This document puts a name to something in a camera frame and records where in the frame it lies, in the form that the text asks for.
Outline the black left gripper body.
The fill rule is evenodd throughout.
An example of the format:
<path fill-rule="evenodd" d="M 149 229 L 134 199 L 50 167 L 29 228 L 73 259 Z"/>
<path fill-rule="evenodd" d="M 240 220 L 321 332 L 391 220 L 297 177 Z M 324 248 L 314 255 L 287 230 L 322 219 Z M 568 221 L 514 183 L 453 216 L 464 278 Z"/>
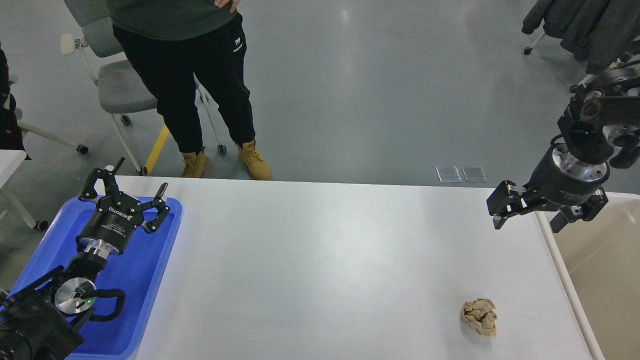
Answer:
<path fill-rule="evenodd" d="M 99 198 L 94 213 L 75 238 L 77 251 L 103 248 L 110 255 L 123 255 L 143 221 L 141 210 L 131 212 L 138 205 L 141 200 L 128 194 L 122 194 L 118 199 L 112 194 Z"/>

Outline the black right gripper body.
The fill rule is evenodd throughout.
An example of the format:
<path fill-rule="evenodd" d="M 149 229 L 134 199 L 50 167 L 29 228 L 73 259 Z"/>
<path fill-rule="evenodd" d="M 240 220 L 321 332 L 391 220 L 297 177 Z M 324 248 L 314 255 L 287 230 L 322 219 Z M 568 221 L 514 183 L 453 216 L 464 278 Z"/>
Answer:
<path fill-rule="evenodd" d="M 582 162 L 574 157 L 566 143 L 556 143 L 534 168 L 526 189 L 551 203 L 573 207 L 585 202 L 609 177 L 607 162 Z"/>

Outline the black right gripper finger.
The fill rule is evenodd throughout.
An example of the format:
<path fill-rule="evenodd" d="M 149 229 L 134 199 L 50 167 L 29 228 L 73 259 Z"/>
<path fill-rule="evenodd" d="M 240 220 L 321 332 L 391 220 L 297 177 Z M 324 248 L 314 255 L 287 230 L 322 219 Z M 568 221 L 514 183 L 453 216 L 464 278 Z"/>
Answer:
<path fill-rule="evenodd" d="M 573 224 L 579 220 L 592 221 L 608 202 L 609 199 L 604 189 L 597 189 L 592 196 L 578 205 L 560 206 L 558 213 L 550 221 L 551 232 L 558 234 L 567 224 Z"/>
<path fill-rule="evenodd" d="M 548 201 L 540 193 L 503 180 L 486 200 L 487 212 L 493 217 L 493 227 L 500 230 L 509 218 L 547 209 Z"/>

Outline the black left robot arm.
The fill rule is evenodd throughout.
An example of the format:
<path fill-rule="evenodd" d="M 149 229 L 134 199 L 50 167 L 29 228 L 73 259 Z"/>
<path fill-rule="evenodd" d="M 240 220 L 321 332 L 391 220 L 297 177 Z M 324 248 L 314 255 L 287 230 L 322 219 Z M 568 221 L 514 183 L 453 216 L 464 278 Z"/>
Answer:
<path fill-rule="evenodd" d="M 125 253 L 137 230 L 160 230 L 171 209 L 166 182 L 143 201 L 119 189 L 114 168 L 95 168 L 78 200 L 94 205 L 87 223 L 73 237 L 75 255 L 14 292 L 1 303 L 3 360 L 64 360 L 85 342 L 82 327 L 121 316 L 123 288 L 99 287 L 99 274 L 110 270 L 108 258 Z"/>

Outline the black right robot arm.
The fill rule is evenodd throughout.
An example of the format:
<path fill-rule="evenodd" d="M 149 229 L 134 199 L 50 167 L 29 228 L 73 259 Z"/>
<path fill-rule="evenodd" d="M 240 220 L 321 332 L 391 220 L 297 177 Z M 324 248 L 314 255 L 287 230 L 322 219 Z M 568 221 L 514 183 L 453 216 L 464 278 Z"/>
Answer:
<path fill-rule="evenodd" d="M 554 212 L 550 227 L 592 221 L 608 203 L 603 184 L 610 170 L 639 159 L 639 61 L 628 60 L 573 88 L 550 141 L 523 186 L 503 180 L 487 198 L 493 227 L 532 212 Z"/>

